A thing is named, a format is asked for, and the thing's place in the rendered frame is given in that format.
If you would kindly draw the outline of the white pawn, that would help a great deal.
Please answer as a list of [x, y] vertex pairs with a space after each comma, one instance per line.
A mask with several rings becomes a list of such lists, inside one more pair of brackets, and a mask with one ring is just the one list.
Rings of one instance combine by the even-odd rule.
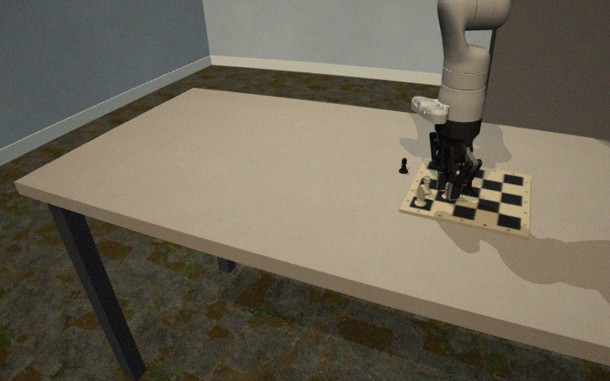
[[447, 191], [448, 191], [448, 185], [449, 185], [449, 182], [448, 182], [448, 183], [446, 183], [446, 186], [445, 186], [445, 188], [446, 188], [445, 193], [444, 193], [444, 194], [442, 194], [442, 198], [443, 198], [443, 199], [445, 199], [445, 200], [448, 200], [448, 199], [446, 198], [446, 196], [447, 196]]

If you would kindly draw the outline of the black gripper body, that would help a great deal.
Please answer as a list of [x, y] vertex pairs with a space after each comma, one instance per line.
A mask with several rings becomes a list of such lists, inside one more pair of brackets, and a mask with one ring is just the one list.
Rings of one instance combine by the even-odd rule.
[[[465, 162], [467, 147], [470, 147], [473, 153], [473, 140], [480, 133], [481, 121], [482, 118], [471, 122], [447, 120], [445, 124], [434, 124], [439, 140], [446, 140], [446, 148], [454, 146], [454, 164]], [[445, 159], [447, 159], [446, 148], [443, 155]]]

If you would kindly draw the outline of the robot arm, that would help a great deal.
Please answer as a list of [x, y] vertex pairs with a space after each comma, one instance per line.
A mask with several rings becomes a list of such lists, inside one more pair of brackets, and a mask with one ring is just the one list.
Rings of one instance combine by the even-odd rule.
[[[489, 51], [467, 44], [465, 31], [501, 27], [512, 0], [438, 0], [444, 62], [438, 99], [415, 96], [411, 109], [434, 124], [478, 121], [485, 107]], [[448, 114], [448, 115], [447, 115]]]

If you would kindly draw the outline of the white knight chess piece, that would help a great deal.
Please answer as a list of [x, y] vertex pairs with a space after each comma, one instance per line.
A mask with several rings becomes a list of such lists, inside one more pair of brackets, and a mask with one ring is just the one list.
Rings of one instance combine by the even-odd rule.
[[414, 204], [418, 207], [424, 207], [426, 205], [426, 202], [424, 201], [426, 195], [428, 195], [428, 192], [425, 186], [423, 184], [418, 186], [417, 199]]

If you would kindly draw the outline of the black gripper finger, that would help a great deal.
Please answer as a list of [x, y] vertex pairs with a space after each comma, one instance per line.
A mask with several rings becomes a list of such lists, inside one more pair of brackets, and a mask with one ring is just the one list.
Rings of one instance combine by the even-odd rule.
[[[439, 140], [437, 132], [430, 133], [430, 150], [432, 163], [436, 164], [438, 171], [436, 188], [445, 190], [446, 183], [450, 181], [450, 171], [447, 168], [448, 160], [443, 157], [446, 148], [446, 140]], [[438, 154], [437, 154], [438, 151]]]
[[[447, 147], [448, 164], [450, 170], [450, 181], [446, 198], [449, 201], [457, 200], [460, 197], [461, 185], [469, 184], [473, 181], [482, 165], [482, 160], [476, 160], [470, 151], [470, 147], [466, 148], [465, 162], [463, 164], [454, 165], [454, 146]], [[459, 175], [456, 176], [456, 171]]]

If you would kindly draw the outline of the black and cream chessboard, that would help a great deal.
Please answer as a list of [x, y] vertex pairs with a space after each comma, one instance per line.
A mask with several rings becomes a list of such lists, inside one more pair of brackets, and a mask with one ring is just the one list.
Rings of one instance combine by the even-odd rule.
[[[425, 175], [431, 176], [431, 194], [418, 207], [414, 202]], [[528, 240], [530, 175], [481, 167], [472, 181], [473, 194], [463, 193], [466, 184], [461, 185], [460, 197], [453, 201], [442, 198], [445, 190], [436, 188], [437, 177], [436, 164], [425, 157], [400, 212]]]

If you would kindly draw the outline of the white rook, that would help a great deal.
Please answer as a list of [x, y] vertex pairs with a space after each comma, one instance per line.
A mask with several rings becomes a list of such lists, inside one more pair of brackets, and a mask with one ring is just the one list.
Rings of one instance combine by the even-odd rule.
[[424, 186], [427, 189], [428, 195], [431, 194], [431, 190], [430, 190], [430, 181], [431, 181], [431, 176], [429, 175], [425, 175], [423, 176], [423, 182], [424, 182]]

